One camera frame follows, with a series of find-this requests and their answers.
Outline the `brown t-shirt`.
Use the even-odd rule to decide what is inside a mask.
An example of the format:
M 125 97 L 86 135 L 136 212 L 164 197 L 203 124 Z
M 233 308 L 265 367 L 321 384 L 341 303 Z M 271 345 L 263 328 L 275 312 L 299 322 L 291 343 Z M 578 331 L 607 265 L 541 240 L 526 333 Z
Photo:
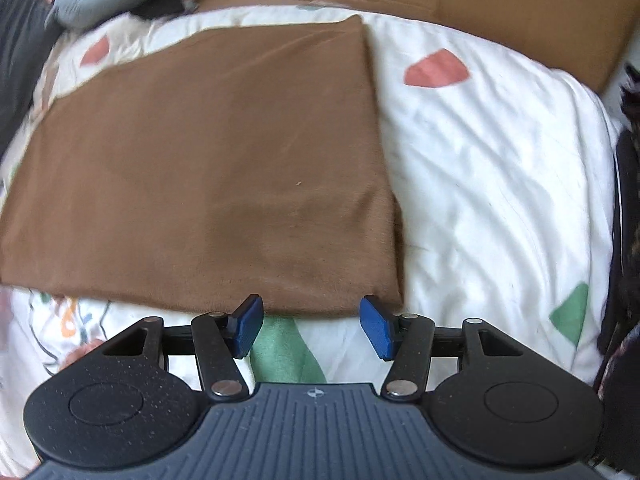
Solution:
M 351 316 L 400 303 L 397 217 L 359 16 L 209 29 L 51 107 L 2 209 L 1 281 Z

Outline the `cream bear print blanket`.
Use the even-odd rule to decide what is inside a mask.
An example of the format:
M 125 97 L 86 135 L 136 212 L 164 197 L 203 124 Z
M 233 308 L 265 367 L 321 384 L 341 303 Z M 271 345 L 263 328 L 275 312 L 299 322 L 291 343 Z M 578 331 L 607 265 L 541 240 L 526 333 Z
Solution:
M 175 20 L 120 16 L 52 50 L 1 166 L 1 201 L 35 125 L 56 98 L 102 70 L 227 26 L 343 21 L 321 6 L 240 6 Z M 430 23 L 358 13 L 370 32 L 384 153 L 405 221 L 405 305 L 438 325 L 484 318 L 584 382 L 612 258 L 614 146 L 620 126 L 562 70 L 500 44 Z M 465 80 L 428 88 L 454 55 Z M 142 316 L 186 324 L 191 313 L 1 287 L 1 474 L 37 465 L 22 424 L 29 393 L 74 350 Z M 373 382 L 380 361 L 356 318 L 267 316 L 250 356 L 258 382 Z

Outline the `dark grey pillow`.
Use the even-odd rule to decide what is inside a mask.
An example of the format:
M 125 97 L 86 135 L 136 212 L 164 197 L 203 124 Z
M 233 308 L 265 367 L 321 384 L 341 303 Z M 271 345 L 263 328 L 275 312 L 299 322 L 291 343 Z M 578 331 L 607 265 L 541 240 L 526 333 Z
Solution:
M 1 155 L 32 106 L 43 66 L 62 35 L 44 0 L 1 0 Z

